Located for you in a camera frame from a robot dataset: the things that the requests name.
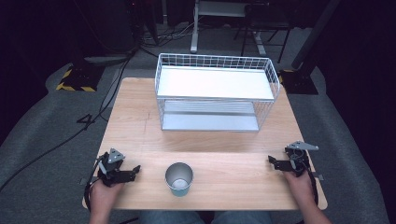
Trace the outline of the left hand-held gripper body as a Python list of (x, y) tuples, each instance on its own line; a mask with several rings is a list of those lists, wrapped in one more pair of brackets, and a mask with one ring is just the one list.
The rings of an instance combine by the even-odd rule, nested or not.
[(129, 171), (122, 171), (120, 169), (124, 159), (125, 156), (115, 148), (111, 148), (99, 158), (97, 176), (106, 186), (111, 187), (113, 184), (127, 183), (135, 180), (136, 168)]

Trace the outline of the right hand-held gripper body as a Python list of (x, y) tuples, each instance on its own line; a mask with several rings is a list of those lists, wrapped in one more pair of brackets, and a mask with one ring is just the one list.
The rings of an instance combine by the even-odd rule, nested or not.
[(296, 141), (286, 145), (285, 153), (288, 159), (281, 161), (280, 164), (274, 165), (274, 168), (283, 172), (294, 172), (297, 176), (302, 175), (305, 171), (310, 172), (311, 165), (308, 158), (309, 150), (318, 150), (318, 146), (302, 141)]

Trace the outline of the grey metal cup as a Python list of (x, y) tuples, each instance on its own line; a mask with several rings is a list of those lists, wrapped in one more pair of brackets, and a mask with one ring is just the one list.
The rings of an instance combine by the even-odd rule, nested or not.
[(184, 162), (171, 164), (165, 172), (165, 182), (172, 194), (177, 197), (188, 194), (193, 178), (193, 170)]

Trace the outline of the white wire shelf rack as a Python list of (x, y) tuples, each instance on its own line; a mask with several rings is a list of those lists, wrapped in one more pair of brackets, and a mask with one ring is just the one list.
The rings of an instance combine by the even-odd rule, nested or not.
[(154, 85), (164, 131), (257, 132), (280, 92), (261, 57), (162, 53)]

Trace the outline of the person's left hand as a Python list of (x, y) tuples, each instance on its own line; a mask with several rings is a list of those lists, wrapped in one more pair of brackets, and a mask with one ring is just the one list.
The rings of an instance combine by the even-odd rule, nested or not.
[(90, 217), (110, 218), (112, 208), (123, 187), (122, 183), (108, 187), (102, 180), (96, 181), (90, 189)]

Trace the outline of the person's right hand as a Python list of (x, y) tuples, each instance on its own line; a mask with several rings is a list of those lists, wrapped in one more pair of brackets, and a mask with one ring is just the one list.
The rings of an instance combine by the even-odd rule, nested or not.
[(283, 176), (285, 176), (290, 191), (301, 209), (316, 204), (311, 179), (307, 172), (300, 176), (296, 176), (292, 172), (284, 172)]

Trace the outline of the person's right leg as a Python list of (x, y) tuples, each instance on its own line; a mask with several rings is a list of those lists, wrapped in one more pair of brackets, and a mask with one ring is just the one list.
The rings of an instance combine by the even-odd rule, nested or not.
[(273, 224), (273, 220), (265, 211), (220, 211), (211, 224)]

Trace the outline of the black yellow striped stand base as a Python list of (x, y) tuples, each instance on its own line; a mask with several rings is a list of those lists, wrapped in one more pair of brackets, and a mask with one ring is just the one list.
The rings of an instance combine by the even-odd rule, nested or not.
[(56, 87), (57, 91), (97, 91), (99, 81), (105, 68), (103, 66), (88, 65), (77, 67), (70, 65)]

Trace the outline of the dark slanted stand pole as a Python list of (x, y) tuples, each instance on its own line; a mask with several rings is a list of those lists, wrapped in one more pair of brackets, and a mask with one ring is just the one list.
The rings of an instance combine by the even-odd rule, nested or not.
[(313, 26), (313, 29), (308, 36), (308, 38), (305, 40), (303, 46), (301, 47), (300, 51), (298, 52), (297, 56), (293, 60), (291, 66), (293, 68), (299, 69), (304, 62), (307, 61), (307, 57), (309, 56), (309, 53), (314, 49), (314, 45), (316, 41), (318, 40), (320, 33), (323, 31), (325, 28), (326, 24), (330, 20), (332, 14), (336, 10), (340, 0), (326, 0), (327, 4), (325, 8), (321, 11), (318, 19), (315, 22), (315, 25)]

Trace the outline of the black chair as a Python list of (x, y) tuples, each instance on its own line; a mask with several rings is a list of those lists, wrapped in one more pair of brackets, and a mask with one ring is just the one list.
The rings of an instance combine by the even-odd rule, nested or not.
[(240, 56), (245, 54), (246, 46), (280, 47), (277, 63), (280, 63), (286, 48), (295, 5), (291, 0), (250, 0), (244, 6), (244, 17), (241, 19), (234, 36), (237, 38), (243, 32), (243, 42)]

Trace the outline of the white desk frame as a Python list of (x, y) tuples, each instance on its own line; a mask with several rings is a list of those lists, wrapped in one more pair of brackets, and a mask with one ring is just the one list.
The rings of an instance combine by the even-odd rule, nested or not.
[(201, 16), (243, 18), (245, 5), (246, 3), (220, 2), (220, 0), (194, 0), (190, 52), (196, 53), (198, 50), (198, 23)]

